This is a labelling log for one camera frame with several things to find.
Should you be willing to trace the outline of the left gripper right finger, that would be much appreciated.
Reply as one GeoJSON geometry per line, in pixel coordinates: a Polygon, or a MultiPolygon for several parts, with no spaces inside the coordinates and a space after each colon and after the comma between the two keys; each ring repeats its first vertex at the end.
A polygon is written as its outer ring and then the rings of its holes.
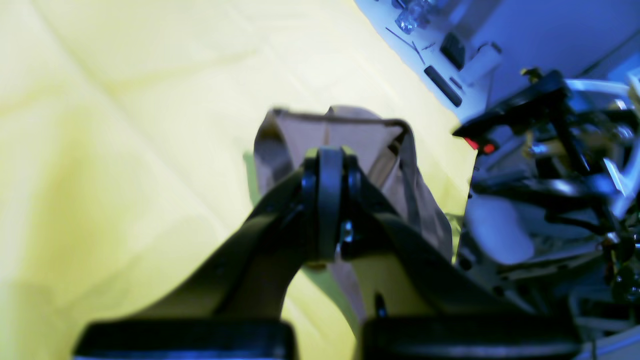
{"type": "Polygon", "coordinates": [[[365,176],[354,151],[342,155],[345,221],[340,257],[361,281],[391,267],[391,289],[374,289],[361,326],[360,360],[571,360],[581,351],[569,319],[531,314],[491,294],[402,219],[365,176]]]}

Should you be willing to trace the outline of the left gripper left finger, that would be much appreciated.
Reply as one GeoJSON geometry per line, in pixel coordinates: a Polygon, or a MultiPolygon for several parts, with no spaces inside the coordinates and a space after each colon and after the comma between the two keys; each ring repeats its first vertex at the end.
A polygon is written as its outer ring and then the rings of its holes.
{"type": "Polygon", "coordinates": [[[343,151],[309,150],[185,282],[142,312],[84,331],[74,360],[295,360],[287,289],[339,243],[343,151]]]}

